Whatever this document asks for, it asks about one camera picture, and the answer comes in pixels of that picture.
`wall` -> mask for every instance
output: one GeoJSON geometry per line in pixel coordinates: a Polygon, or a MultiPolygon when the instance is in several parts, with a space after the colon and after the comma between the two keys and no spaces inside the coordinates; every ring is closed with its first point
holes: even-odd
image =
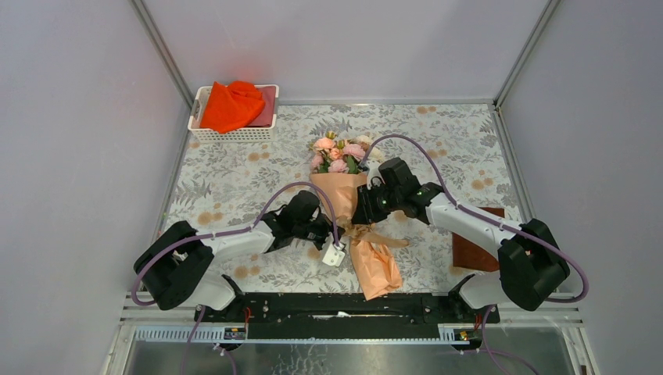
{"type": "Polygon", "coordinates": [[[285,100],[494,98],[546,0],[146,0],[195,92],[285,100]]]}
{"type": "Polygon", "coordinates": [[[0,373],[98,373],[186,114],[126,1],[0,5],[0,373]]]}
{"type": "Polygon", "coordinates": [[[663,3],[564,2],[504,105],[534,202],[582,264],[602,374],[660,373],[663,3]]]}

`reflective floor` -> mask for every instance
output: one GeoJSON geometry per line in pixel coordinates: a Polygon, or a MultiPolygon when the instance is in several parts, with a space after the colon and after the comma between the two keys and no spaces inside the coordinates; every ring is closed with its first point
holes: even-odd
{"type": "MultiPolygon", "coordinates": [[[[561,332],[554,328],[489,329],[491,348],[519,355],[541,374],[573,374],[561,332]]],[[[136,341],[125,374],[176,375],[185,344],[136,341]]],[[[238,374],[397,375],[499,374],[487,354],[459,355],[446,345],[243,345],[232,352],[238,374]]],[[[532,371],[500,357],[512,374],[532,371]]],[[[212,345],[192,345],[187,374],[232,374],[212,345]]]]}

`pink rose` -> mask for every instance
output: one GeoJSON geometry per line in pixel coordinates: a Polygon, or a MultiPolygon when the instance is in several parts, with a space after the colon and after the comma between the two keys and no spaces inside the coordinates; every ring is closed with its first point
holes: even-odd
{"type": "Polygon", "coordinates": [[[335,146],[336,146],[336,143],[334,143],[333,140],[331,140],[327,137],[320,138],[317,141],[315,141],[315,143],[313,144],[313,147],[315,147],[317,149],[324,149],[324,148],[330,149],[330,148],[334,148],[335,146]]]}
{"type": "Polygon", "coordinates": [[[343,156],[343,151],[341,151],[337,148],[332,148],[331,151],[329,152],[329,158],[331,160],[341,159],[341,156],[343,156]]]}
{"type": "Polygon", "coordinates": [[[352,155],[359,161],[361,161],[364,158],[364,155],[366,155],[366,152],[363,148],[361,148],[361,145],[353,144],[347,145],[345,148],[343,148],[343,153],[346,155],[352,155]]]}
{"type": "Polygon", "coordinates": [[[348,165],[343,159],[334,160],[329,165],[329,173],[348,173],[348,165]]]}
{"type": "Polygon", "coordinates": [[[322,159],[322,155],[316,153],[315,156],[313,157],[313,160],[311,161],[311,169],[314,170],[318,168],[319,166],[322,165],[324,162],[324,159],[322,159]]]}

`bouquet wrapper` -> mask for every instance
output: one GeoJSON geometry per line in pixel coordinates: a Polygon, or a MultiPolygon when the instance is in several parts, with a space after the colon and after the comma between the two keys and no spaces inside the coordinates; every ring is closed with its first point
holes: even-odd
{"type": "MultiPolygon", "coordinates": [[[[375,225],[352,224],[357,208],[357,187],[366,184],[366,175],[315,173],[310,179],[329,197],[336,223],[352,238],[350,258],[364,297],[369,300],[403,286],[403,278],[389,248],[404,248],[409,245],[408,241],[381,236],[374,232],[375,225]]],[[[322,197],[320,200],[331,217],[327,202],[322,197]]]]}

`brown leather notebook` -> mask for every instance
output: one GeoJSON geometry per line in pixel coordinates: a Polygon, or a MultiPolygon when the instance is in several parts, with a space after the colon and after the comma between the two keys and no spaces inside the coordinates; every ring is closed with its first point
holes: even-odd
{"type": "MultiPolygon", "coordinates": [[[[480,209],[504,217],[504,209],[494,209],[490,207],[479,207],[480,209]]],[[[451,238],[451,248],[453,250],[453,266],[463,267],[470,270],[479,270],[493,272],[500,269],[500,263],[486,250],[466,240],[458,234],[453,234],[451,238]]]]}

